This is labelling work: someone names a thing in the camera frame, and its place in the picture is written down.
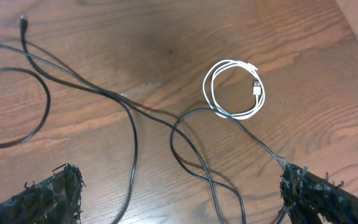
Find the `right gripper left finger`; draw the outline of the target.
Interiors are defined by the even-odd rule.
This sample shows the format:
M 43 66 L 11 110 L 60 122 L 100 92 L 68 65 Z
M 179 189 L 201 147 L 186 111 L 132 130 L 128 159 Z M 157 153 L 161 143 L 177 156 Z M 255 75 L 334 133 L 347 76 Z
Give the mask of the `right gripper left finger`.
M 79 168 L 64 164 L 63 170 L 0 203 L 3 223 L 80 223 L 81 192 L 85 183 Z

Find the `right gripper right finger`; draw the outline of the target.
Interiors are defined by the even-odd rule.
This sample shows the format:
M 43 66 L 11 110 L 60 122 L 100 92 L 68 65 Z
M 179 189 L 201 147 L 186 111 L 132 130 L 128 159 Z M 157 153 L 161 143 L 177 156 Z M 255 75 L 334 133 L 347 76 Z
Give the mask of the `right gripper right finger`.
M 287 163 L 280 191 L 285 213 L 292 223 L 357 223 L 358 197 L 320 178 L 307 168 Z

